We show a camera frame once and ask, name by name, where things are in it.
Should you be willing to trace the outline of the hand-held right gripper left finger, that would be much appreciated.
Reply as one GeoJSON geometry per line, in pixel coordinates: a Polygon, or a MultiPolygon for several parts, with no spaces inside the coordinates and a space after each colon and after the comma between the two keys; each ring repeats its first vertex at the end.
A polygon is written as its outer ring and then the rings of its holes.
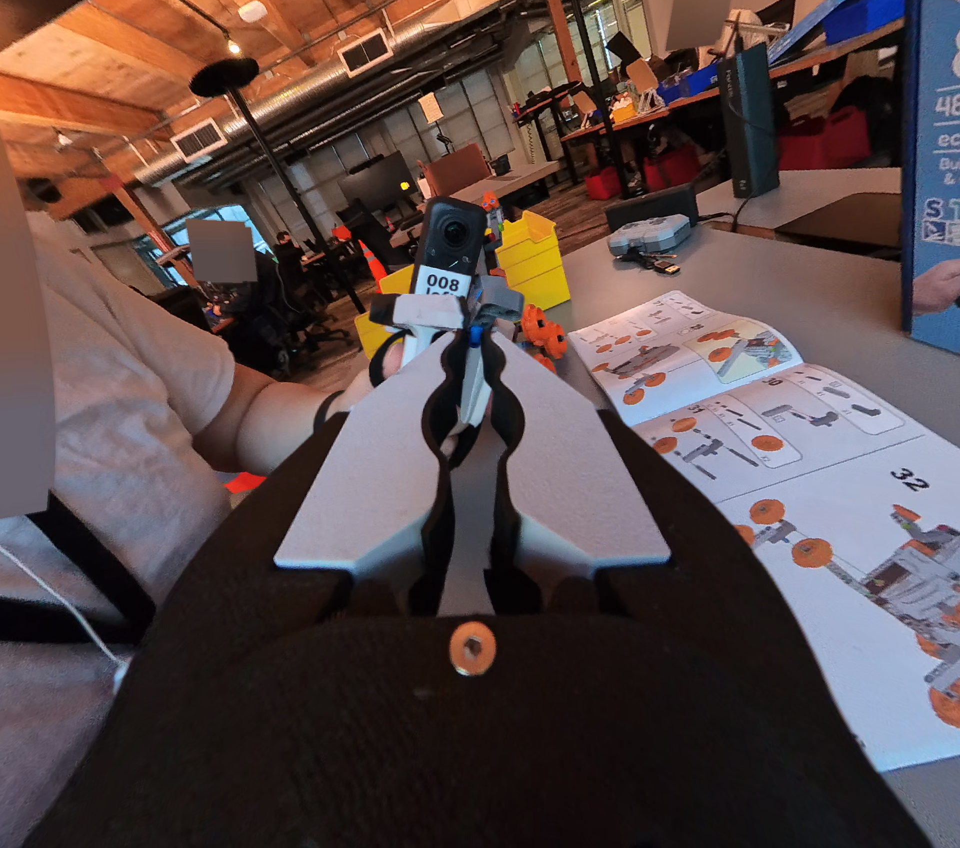
{"type": "Polygon", "coordinates": [[[455,537],[442,443],[457,421],[447,333],[346,416],[274,557],[283,570],[386,583],[412,615],[439,611],[455,537]]]}

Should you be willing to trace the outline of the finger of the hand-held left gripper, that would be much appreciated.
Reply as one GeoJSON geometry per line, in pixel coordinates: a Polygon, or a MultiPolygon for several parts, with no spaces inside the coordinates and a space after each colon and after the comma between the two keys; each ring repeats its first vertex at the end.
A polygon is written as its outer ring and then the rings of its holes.
{"type": "Polygon", "coordinates": [[[390,306],[393,327],[456,331],[469,322],[465,300],[448,293],[405,293],[395,296],[390,306]]]}

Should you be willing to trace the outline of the black television screen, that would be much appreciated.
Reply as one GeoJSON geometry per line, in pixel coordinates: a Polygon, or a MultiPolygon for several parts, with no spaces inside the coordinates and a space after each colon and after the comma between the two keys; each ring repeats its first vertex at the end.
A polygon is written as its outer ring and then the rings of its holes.
{"type": "Polygon", "coordinates": [[[398,205],[417,206],[419,190],[403,154],[395,151],[357,167],[339,181],[347,202],[360,200],[371,212],[385,212],[398,205]]]}

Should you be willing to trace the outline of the white table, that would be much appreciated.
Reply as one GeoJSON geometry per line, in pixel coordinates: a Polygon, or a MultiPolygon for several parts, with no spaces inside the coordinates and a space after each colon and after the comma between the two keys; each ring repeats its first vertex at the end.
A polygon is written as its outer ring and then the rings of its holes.
{"type": "Polygon", "coordinates": [[[449,197],[475,205],[482,205],[486,194],[493,194],[498,200],[513,194],[523,188],[545,180],[549,175],[556,174],[562,163],[557,160],[539,162],[523,166],[520,169],[509,170],[504,175],[491,175],[474,182],[449,197]]]}

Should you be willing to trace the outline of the grey orange toy rover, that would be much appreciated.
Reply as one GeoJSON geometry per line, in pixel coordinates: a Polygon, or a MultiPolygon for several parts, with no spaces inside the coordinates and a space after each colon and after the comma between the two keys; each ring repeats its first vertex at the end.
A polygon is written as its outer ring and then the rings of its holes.
{"type": "MultiPolygon", "coordinates": [[[[502,242],[505,222],[509,220],[505,217],[500,201],[493,194],[486,194],[481,206],[487,214],[488,234],[484,272],[506,279],[505,271],[498,266],[497,249],[502,242]]],[[[547,312],[549,310],[544,311],[525,302],[525,308],[518,324],[528,352],[537,362],[551,371],[555,371],[556,362],[567,353],[568,342],[564,330],[548,318],[547,312]]]]}

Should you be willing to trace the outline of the black office chair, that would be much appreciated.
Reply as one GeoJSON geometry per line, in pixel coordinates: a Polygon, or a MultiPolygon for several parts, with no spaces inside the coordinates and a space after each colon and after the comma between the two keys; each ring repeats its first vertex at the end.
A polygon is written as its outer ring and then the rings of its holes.
{"type": "Polygon", "coordinates": [[[322,342],[341,340],[352,342],[350,333],[342,328],[326,328],[321,324],[316,312],[290,302],[280,293],[270,292],[270,302],[276,306],[289,327],[289,360],[282,363],[282,376],[289,376],[298,360],[307,355],[315,355],[322,342]]]}

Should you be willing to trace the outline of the grey toy controller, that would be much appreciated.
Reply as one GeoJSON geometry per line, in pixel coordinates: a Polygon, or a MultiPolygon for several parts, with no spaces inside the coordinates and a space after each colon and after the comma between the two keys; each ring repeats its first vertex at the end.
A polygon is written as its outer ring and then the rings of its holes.
{"type": "Polygon", "coordinates": [[[606,245],[614,257],[635,251],[641,254],[667,253],[691,234],[690,218],[685,215],[648,218],[629,222],[613,231],[606,245]]]}

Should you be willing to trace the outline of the white air vent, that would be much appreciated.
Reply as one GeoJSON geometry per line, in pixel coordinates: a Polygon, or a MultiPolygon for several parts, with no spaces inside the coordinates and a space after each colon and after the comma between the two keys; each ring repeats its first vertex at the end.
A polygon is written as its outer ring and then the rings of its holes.
{"type": "Polygon", "coordinates": [[[337,54],[348,77],[356,77],[393,57],[389,35],[377,28],[367,35],[344,43],[337,54]]]}
{"type": "Polygon", "coordinates": [[[226,146],[229,138],[219,123],[209,118],[173,135],[170,141],[178,155],[186,163],[192,163],[226,146]]]}

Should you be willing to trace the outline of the black power adapter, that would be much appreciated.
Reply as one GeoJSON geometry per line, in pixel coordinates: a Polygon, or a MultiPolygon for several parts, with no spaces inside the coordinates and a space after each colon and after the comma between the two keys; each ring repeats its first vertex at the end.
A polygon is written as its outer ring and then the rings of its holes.
{"type": "Polygon", "coordinates": [[[700,222],[697,195],[692,183],[620,199],[607,207],[605,214],[611,234],[629,223],[673,215],[684,215],[691,227],[700,222]]]}

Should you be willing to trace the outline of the open instruction booklet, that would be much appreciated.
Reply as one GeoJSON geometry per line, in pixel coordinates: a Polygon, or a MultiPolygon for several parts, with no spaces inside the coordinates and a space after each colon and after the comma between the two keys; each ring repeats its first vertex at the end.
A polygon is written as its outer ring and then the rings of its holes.
{"type": "Polygon", "coordinates": [[[956,757],[958,448],[677,290],[567,341],[764,565],[873,766],[956,757]]]}

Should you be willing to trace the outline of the person in white shirt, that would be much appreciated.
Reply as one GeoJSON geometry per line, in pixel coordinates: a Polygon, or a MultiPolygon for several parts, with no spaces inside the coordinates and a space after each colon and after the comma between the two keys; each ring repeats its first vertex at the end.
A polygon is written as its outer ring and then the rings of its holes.
{"type": "MultiPolygon", "coordinates": [[[[71,253],[27,215],[51,341],[54,494],[154,605],[230,511],[193,438],[224,406],[219,338],[71,253]]],[[[84,758],[114,700],[114,664],[75,644],[2,641],[2,846],[19,846],[84,758]]]]}

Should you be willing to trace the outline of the dark green tall box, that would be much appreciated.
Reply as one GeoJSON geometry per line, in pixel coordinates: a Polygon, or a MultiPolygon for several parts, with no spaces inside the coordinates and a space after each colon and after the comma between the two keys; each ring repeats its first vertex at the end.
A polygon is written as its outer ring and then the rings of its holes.
{"type": "Polygon", "coordinates": [[[780,185],[767,48],[758,44],[717,64],[734,197],[755,198],[780,185]]]}

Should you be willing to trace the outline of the light grey table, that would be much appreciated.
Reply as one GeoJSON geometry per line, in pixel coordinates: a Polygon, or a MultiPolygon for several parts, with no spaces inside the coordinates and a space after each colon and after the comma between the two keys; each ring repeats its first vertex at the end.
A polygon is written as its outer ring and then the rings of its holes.
{"type": "Polygon", "coordinates": [[[698,194],[702,218],[723,230],[849,254],[895,259],[901,250],[899,168],[786,170],[780,185],[741,208],[729,181],[698,194]]]}

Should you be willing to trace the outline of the red storage bin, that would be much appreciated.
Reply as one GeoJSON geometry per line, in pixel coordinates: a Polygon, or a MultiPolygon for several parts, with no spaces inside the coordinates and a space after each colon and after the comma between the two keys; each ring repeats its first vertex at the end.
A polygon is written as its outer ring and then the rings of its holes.
{"type": "Polygon", "coordinates": [[[780,170],[851,168],[872,155],[866,115],[845,106],[824,118],[803,117],[778,135],[780,170]]]}

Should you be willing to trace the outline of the silver ventilation duct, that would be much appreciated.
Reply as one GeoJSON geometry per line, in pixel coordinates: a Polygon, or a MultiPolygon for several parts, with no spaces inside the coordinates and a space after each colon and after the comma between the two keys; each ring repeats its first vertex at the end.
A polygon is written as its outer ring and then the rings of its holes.
{"type": "Polygon", "coordinates": [[[337,52],[264,98],[248,103],[272,139],[305,123],[314,111],[332,108],[339,117],[351,104],[365,104],[397,89],[411,90],[498,51],[495,32],[519,0],[450,0],[431,12],[385,31],[393,56],[356,77],[348,77],[337,52]]]}

